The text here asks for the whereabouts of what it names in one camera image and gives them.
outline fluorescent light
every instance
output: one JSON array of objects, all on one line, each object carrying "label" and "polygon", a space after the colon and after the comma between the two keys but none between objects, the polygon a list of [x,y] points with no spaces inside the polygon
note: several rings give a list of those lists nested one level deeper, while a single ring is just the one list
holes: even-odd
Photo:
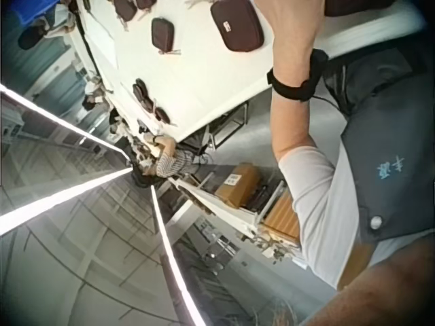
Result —
[{"label": "fluorescent light", "polygon": [[79,196],[84,192],[98,187],[108,181],[121,177],[122,175],[129,173],[131,170],[132,168],[126,168],[124,170],[111,173],[110,175],[105,175],[104,177],[85,182],[81,185],[76,185],[61,192],[57,192],[54,195],[36,200],[31,204],[20,207],[19,209],[16,209],[8,214],[2,215],[0,218],[0,236],[4,235],[10,230],[13,230],[21,224],[28,222],[43,212],[48,211],[56,205],[62,204],[63,202]]},{"label": "fluorescent light", "polygon": [[51,114],[50,112],[42,109],[41,107],[38,107],[35,103],[29,101],[28,99],[22,97],[21,95],[15,93],[13,90],[10,90],[3,84],[0,84],[0,91],[8,95],[10,98],[14,99],[15,101],[19,102],[21,105],[24,105],[26,108],[36,111],[39,114],[43,115],[44,117],[52,120],[53,122],[56,122],[57,124],[60,124],[61,126],[64,126],[65,128],[68,128],[82,136],[85,136],[89,139],[92,139],[93,141],[102,144],[103,146],[106,146],[114,151],[120,152],[127,160],[130,160],[130,158],[127,156],[127,154],[124,153],[121,149],[117,148],[116,146],[113,146],[112,144],[106,143],[105,141],[102,141],[101,139],[96,138],[95,136],[92,136],[90,133],[83,131],[82,129],[77,128],[76,126],[73,126],[72,124],[60,119],[59,117],[56,117],[54,114]]},{"label": "fluorescent light", "polygon": [[166,254],[168,255],[169,265],[171,266],[172,273],[174,274],[175,282],[177,282],[178,289],[181,291],[181,295],[184,299],[184,303],[186,304],[186,307],[189,310],[190,316],[192,317],[195,326],[205,326],[205,322],[201,314],[199,313],[199,310],[196,307],[192,299],[192,296],[188,291],[188,288],[184,282],[183,276],[181,275],[177,262],[175,261],[174,252],[172,251],[171,243],[169,242],[168,234],[166,232],[166,228],[164,227],[162,213],[160,212],[160,207],[158,206],[157,195],[154,186],[151,186],[151,192],[152,192],[152,200],[154,203],[154,208],[156,210],[158,228],[160,230],[160,234],[162,234],[163,246],[166,251]]}]

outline brown pouch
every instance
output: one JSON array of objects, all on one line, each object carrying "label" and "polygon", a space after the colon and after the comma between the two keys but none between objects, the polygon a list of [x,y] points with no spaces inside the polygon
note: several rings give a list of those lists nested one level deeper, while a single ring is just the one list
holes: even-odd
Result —
[{"label": "brown pouch", "polygon": [[142,96],[143,97],[148,97],[148,89],[147,89],[147,86],[145,85],[145,83],[143,82],[143,80],[140,79],[140,78],[137,78],[136,79],[136,85],[138,85],[138,87],[141,89]]},{"label": "brown pouch", "polygon": [[217,1],[211,15],[231,51],[250,52],[263,45],[263,30],[250,0]]},{"label": "brown pouch", "polygon": [[152,20],[152,45],[158,48],[161,53],[172,51],[174,42],[174,25],[164,18]]},{"label": "brown pouch", "polygon": [[326,0],[325,16],[338,17],[364,12],[366,10],[383,9],[395,0]]},{"label": "brown pouch", "polygon": [[157,121],[162,121],[165,124],[171,124],[171,119],[169,119],[169,116],[161,107],[156,108],[155,115],[156,115]]},{"label": "brown pouch", "polygon": [[136,79],[136,83],[133,84],[133,94],[148,113],[153,112],[154,104],[148,97],[148,90],[142,79]]},{"label": "brown pouch", "polygon": [[116,14],[121,17],[124,22],[129,22],[135,17],[137,8],[130,0],[114,0]]},{"label": "brown pouch", "polygon": [[136,0],[137,7],[140,10],[150,10],[157,0]]}]

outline white paper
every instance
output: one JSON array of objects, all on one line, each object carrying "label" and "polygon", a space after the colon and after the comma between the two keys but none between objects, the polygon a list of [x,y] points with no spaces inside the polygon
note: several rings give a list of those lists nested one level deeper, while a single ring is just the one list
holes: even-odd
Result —
[{"label": "white paper", "polygon": [[241,177],[241,175],[230,175],[228,178],[226,178],[224,185],[236,185]]}]

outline black hair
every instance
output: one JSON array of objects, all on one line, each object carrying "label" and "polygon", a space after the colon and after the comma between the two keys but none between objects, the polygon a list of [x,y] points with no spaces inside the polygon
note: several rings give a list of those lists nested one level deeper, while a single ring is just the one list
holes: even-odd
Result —
[{"label": "black hair", "polygon": [[158,185],[164,181],[163,178],[157,177],[156,175],[142,175],[142,171],[136,162],[132,162],[132,167],[133,171],[131,172],[131,177],[139,188],[149,188],[152,185]]},{"label": "black hair", "polygon": [[94,107],[95,107],[95,102],[93,102],[93,103],[88,102],[88,98],[89,98],[88,95],[86,95],[86,96],[84,97],[84,100],[83,100],[83,102],[82,102],[82,106],[83,106],[83,108],[84,108],[85,110],[90,111],[90,110],[94,109]]},{"label": "black hair", "polygon": [[29,50],[37,45],[39,41],[41,41],[44,36],[43,33],[40,33],[40,26],[30,26],[23,30],[20,37],[18,38],[18,46],[23,50]]}]

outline striped shirt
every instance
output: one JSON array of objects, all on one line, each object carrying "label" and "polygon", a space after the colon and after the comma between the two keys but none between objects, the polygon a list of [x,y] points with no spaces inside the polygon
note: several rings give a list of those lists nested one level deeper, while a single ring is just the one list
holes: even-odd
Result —
[{"label": "striped shirt", "polygon": [[157,161],[156,174],[158,177],[169,178],[177,173],[183,173],[192,165],[193,153],[189,151],[175,150],[174,156],[163,153]]}]

